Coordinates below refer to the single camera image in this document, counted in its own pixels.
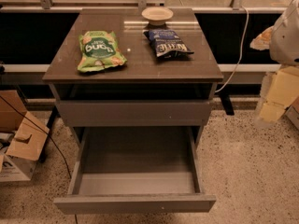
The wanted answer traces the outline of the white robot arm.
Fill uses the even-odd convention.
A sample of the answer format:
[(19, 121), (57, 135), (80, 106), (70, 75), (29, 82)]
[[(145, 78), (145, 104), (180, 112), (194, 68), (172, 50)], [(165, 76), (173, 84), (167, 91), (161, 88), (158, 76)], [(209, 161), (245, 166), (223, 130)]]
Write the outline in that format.
[(255, 111), (255, 125), (270, 127), (299, 96), (299, 0), (292, 0), (275, 24), (254, 38), (250, 46), (269, 49), (270, 58), (280, 64), (276, 72), (263, 77)]

